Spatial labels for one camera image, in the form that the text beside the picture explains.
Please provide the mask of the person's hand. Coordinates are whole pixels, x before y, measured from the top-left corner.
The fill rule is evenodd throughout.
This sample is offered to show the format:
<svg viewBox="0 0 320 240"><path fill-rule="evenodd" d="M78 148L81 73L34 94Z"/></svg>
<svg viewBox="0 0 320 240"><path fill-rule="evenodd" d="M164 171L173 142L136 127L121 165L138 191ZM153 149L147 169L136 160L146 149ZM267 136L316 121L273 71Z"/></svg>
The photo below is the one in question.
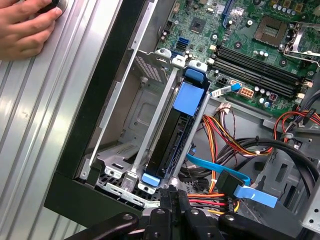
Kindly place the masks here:
<svg viewBox="0 0 320 240"><path fill-rule="evenodd" d="M51 0L2 0L0 2L0 59L16 61L38 55L52 34L61 8Z"/></svg>

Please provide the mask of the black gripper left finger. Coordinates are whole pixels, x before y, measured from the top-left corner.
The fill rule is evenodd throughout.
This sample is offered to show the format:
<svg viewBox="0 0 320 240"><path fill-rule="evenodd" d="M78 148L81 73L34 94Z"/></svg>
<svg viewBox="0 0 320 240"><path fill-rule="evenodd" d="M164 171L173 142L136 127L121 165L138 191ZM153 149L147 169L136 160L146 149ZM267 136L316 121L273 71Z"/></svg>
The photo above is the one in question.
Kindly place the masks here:
<svg viewBox="0 0 320 240"><path fill-rule="evenodd" d="M173 228L172 196L174 186L160 191L160 206L146 208L141 216L118 213L88 227L69 240L171 240Z"/></svg>

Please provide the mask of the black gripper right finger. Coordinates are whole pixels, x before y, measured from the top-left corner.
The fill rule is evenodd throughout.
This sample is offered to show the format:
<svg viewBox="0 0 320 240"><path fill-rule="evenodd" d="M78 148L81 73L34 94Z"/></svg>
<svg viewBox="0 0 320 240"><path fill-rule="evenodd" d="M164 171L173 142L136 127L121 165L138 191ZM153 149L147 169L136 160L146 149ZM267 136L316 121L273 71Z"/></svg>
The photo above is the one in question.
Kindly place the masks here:
<svg viewBox="0 0 320 240"><path fill-rule="evenodd" d="M187 193L177 191L184 240L293 240L294 237L233 212L213 219L192 208Z"/></svg>

